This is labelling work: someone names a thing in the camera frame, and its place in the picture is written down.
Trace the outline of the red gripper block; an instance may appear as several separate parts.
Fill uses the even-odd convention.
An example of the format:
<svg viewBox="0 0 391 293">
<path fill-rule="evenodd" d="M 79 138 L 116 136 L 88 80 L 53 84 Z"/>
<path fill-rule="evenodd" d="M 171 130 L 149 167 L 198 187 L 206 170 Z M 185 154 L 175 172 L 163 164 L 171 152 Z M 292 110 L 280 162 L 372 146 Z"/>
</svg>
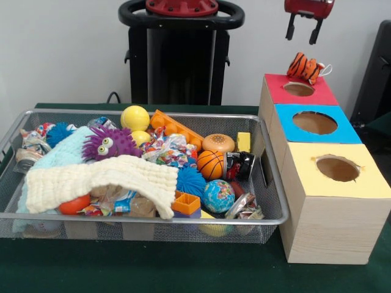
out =
<svg viewBox="0 0 391 293">
<path fill-rule="evenodd" d="M 317 24 L 311 33 L 309 44 L 315 45 L 323 20 L 331 13 L 334 3 L 334 0 L 284 0 L 284 9 L 287 13 L 291 14 L 285 38 L 288 41 L 293 38 L 296 15 L 306 18 L 314 18 L 316 19 Z"/>
</svg>

